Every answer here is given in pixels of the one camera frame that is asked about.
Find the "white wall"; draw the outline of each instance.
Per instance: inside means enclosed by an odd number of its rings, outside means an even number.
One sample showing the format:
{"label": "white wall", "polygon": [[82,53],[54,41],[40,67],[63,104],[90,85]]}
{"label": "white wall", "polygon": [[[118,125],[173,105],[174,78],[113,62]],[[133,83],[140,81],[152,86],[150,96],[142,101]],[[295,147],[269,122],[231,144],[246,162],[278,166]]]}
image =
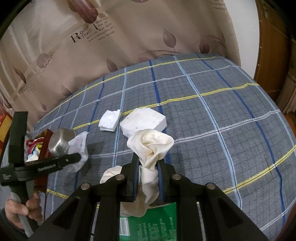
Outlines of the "white wall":
{"label": "white wall", "polygon": [[254,78],[259,51],[259,19],[255,0],[224,0],[233,22],[242,69]]}

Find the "human hand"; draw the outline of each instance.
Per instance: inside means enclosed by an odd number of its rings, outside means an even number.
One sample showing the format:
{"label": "human hand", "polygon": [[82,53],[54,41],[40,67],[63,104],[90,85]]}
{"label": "human hand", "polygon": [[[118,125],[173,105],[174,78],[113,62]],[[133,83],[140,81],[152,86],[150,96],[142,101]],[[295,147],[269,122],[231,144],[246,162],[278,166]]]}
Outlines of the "human hand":
{"label": "human hand", "polygon": [[34,192],[33,197],[26,202],[26,206],[13,201],[10,196],[5,203],[5,213],[7,219],[19,229],[23,229],[23,227],[18,214],[28,216],[31,219],[35,219],[37,222],[42,221],[40,197],[38,192]]}

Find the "sleeve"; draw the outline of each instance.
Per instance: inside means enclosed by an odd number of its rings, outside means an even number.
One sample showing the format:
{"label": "sleeve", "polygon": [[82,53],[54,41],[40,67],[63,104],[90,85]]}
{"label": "sleeve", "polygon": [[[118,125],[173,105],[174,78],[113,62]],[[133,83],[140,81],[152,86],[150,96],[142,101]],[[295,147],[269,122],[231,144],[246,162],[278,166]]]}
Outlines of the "sleeve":
{"label": "sleeve", "polygon": [[28,237],[26,236],[25,232],[15,227],[7,219],[4,208],[0,210],[0,235],[1,237],[7,237],[7,240],[11,241],[28,240]]}

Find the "yellow stripe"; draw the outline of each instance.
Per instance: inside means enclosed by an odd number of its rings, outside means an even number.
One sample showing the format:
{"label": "yellow stripe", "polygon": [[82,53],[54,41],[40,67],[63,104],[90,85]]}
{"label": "yellow stripe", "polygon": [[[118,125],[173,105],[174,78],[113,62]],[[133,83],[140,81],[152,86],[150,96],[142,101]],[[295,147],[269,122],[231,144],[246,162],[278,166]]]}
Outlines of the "yellow stripe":
{"label": "yellow stripe", "polygon": [[[221,92],[221,91],[227,91],[227,90],[232,90],[232,89],[234,89],[234,90],[243,89],[243,88],[247,87],[248,85],[259,85],[259,84],[246,83],[246,84],[244,84],[244,85],[242,85],[242,86],[233,87],[233,88],[223,88],[223,89],[218,89],[218,90],[214,90],[214,91],[210,91],[210,92],[202,93],[202,94],[200,94],[200,95],[201,95],[201,96],[206,96],[206,95],[215,94],[215,93],[218,93],[218,92]],[[198,97],[198,95],[190,95],[190,96],[185,96],[185,97],[180,97],[180,98],[168,99],[168,100],[166,100],[166,101],[161,102],[160,105],[168,104],[168,103],[170,103],[170,102],[174,102],[174,101],[187,100],[187,99],[196,98],[196,97]],[[141,109],[141,108],[144,108],[144,107],[150,108],[150,107],[156,107],[156,106],[158,106],[157,103],[155,103],[155,104],[150,104],[150,105],[145,105],[145,106],[141,106],[141,107],[138,107],[138,108]],[[122,112],[121,115],[127,115],[127,114],[131,113],[133,110],[134,110],[134,109],[132,109],[132,110],[128,110],[128,111],[126,111],[126,112]],[[94,121],[91,122],[91,124],[93,124],[93,123],[99,123],[99,122],[100,122],[100,120],[94,120]],[[81,127],[84,127],[84,126],[87,126],[87,125],[89,125],[89,124],[90,124],[90,123],[86,123],[86,124],[82,124],[82,125],[80,125],[80,126],[76,126],[76,127],[73,128],[73,130],[76,130],[76,129],[81,128]]]}
{"label": "yellow stripe", "polygon": [[[199,59],[211,59],[211,58],[217,58],[218,56],[214,56],[214,57],[209,57],[209,58],[189,58],[189,59],[183,59],[183,60],[178,60],[179,62],[183,62],[183,61],[189,61],[189,60],[199,60]],[[176,63],[176,61],[171,61],[171,62],[166,62],[166,63],[160,63],[160,64],[156,64],[156,65],[152,65],[152,67],[157,67],[157,66],[160,66],[160,65],[166,65],[166,64],[172,64],[172,63]],[[128,71],[126,72],[126,74],[130,74],[130,73],[134,73],[136,71],[140,71],[140,70],[143,70],[143,69],[149,69],[150,66],[146,66],[146,67],[142,67],[142,68],[139,68],[139,69],[134,69],[134,70],[131,70],[131,71]],[[113,77],[110,77],[109,79],[106,79],[104,80],[104,82],[107,82],[109,80],[112,80],[112,79],[115,79],[115,78],[118,78],[120,76],[123,76],[125,75],[125,73],[122,73],[122,74],[119,74],[119,75],[116,75],[116,76],[113,76]],[[86,88],[85,90],[82,90],[80,92],[78,92],[77,94],[75,94],[74,96],[72,96],[71,98],[69,98],[68,100],[66,100],[65,102],[59,104],[57,107],[55,107],[52,111],[48,112],[45,116],[47,116],[48,114],[50,114],[51,112],[53,112],[54,110],[56,110],[57,108],[59,108],[60,106],[62,106],[63,104],[65,104],[66,102],[68,102],[69,100],[73,99],[74,97],[78,96],[79,94],[83,93],[84,91],[87,91],[97,85],[100,85],[102,84],[103,81],[99,82],[99,83],[96,83],[88,88]]]}
{"label": "yellow stripe", "polygon": [[[242,188],[242,187],[245,187],[245,186],[251,184],[252,182],[258,180],[259,178],[265,176],[267,173],[271,172],[273,169],[275,169],[275,167],[277,167],[277,166],[280,165],[282,162],[284,162],[284,160],[286,160],[286,159],[287,159],[287,158],[293,153],[293,151],[294,151],[295,149],[296,149],[296,145],[295,145],[293,148],[291,148],[291,149],[288,151],[288,153],[285,154],[282,158],[280,158],[279,160],[277,160],[277,161],[275,162],[275,164],[270,165],[268,168],[264,169],[263,171],[261,171],[261,172],[257,173],[256,175],[254,175],[254,176],[248,178],[247,180],[242,181],[242,182],[240,182],[239,184],[237,184],[237,189],[240,189],[240,188]],[[228,194],[228,193],[233,192],[234,190],[235,190],[234,187],[230,187],[230,188],[225,189],[223,192],[226,193],[226,194]],[[54,195],[57,195],[57,196],[59,196],[59,197],[62,197],[62,198],[64,198],[64,199],[67,199],[67,198],[68,198],[67,195],[64,195],[64,194],[61,194],[61,193],[58,193],[58,192],[54,192],[54,191],[52,191],[52,190],[50,190],[50,189],[47,189],[47,192],[52,193],[52,194],[54,194]]]}

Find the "barcode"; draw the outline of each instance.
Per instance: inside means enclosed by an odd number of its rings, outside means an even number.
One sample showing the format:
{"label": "barcode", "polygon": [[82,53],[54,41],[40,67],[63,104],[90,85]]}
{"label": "barcode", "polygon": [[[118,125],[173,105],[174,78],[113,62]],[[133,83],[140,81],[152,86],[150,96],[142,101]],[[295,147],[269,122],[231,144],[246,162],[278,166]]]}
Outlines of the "barcode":
{"label": "barcode", "polygon": [[127,218],[119,219],[119,235],[130,236]]}

